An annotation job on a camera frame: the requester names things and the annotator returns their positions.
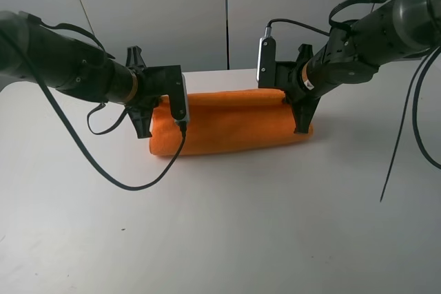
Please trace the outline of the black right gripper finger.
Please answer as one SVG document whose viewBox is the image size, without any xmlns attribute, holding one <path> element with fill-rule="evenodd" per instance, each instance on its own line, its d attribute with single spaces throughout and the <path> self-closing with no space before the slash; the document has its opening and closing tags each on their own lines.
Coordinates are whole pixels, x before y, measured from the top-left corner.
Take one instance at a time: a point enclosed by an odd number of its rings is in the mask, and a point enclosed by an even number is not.
<svg viewBox="0 0 441 294">
<path fill-rule="evenodd" d="M 308 134 L 309 126 L 319 101 L 299 101 L 291 105 L 295 121 L 295 134 Z"/>
</svg>

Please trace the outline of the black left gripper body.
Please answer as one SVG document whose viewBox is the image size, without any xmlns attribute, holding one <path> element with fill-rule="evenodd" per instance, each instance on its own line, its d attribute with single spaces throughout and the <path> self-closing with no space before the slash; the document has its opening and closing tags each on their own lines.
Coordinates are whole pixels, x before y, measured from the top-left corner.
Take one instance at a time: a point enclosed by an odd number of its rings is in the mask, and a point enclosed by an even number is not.
<svg viewBox="0 0 441 294">
<path fill-rule="evenodd" d="M 137 79 L 136 93 L 128 104 L 147 107 L 147 100 L 168 96 L 173 75 L 182 71 L 180 65 L 148 67 L 141 56 L 141 51 L 138 46 L 127 49 L 126 67 L 135 73 Z"/>
</svg>

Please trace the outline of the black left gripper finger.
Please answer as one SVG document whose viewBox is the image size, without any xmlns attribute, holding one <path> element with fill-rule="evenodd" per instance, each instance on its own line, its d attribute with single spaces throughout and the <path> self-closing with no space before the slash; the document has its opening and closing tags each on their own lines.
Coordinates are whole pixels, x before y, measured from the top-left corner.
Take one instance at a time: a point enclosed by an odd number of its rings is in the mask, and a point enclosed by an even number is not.
<svg viewBox="0 0 441 294">
<path fill-rule="evenodd" d="M 152 109 L 131 107 L 128 115 L 134 126 L 137 138 L 151 138 L 150 125 L 152 121 Z"/>
</svg>

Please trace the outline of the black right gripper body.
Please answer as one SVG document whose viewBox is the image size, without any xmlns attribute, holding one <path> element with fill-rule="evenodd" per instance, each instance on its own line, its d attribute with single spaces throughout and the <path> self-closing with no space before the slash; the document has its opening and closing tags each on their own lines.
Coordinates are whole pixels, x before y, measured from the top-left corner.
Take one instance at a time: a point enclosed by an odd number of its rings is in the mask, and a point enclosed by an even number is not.
<svg viewBox="0 0 441 294">
<path fill-rule="evenodd" d="M 310 44 L 301 44 L 295 61 L 276 63 L 278 87 L 285 93 L 285 103 L 295 108 L 317 108 L 320 97 L 320 52 L 314 56 Z"/>
</svg>

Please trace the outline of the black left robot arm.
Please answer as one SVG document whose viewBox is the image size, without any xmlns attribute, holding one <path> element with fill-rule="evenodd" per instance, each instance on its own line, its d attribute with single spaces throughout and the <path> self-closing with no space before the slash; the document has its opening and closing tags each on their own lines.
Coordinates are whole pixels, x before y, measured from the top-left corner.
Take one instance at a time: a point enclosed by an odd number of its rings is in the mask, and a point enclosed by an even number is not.
<svg viewBox="0 0 441 294">
<path fill-rule="evenodd" d="M 141 48 L 127 49 L 125 64 L 117 63 L 99 41 L 93 45 L 57 34 L 57 30 L 77 32 L 89 39 L 95 36 L 69 23 L 50 26 L 26 12 L 1 12 L 1 31 L 18 47 L 1 41 L 1 74 L 20 81 L 35 82 L 25 60 L 30 60 L 43 82 L 57 91 L 83 101 L 118 103 L 124 110 L 117 120 L 128 116 L 138 138 L 151 137 L 154 109 L 162 96 L 169 98 L 176 123 L 189 120 L 185 79 L 178 65 L 149 67 Z"/>
</svg>

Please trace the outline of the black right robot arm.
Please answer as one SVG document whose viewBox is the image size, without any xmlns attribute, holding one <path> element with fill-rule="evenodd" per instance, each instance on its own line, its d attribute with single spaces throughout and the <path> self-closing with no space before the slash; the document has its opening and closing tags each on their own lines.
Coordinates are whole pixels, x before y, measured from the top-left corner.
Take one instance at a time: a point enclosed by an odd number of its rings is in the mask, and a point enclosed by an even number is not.
<svg viewBox="0 0 441 294">
<path fill-rule="evenodd" d="M 345 0 L 329 13 L 325 45 L 302 44 L 282 85 L 294 131 L 307 134 L 323 95 L 344 84 L 366 83 L 380 66 L 424 56 L 440 44 L 440 0 Z"/>
</svg>

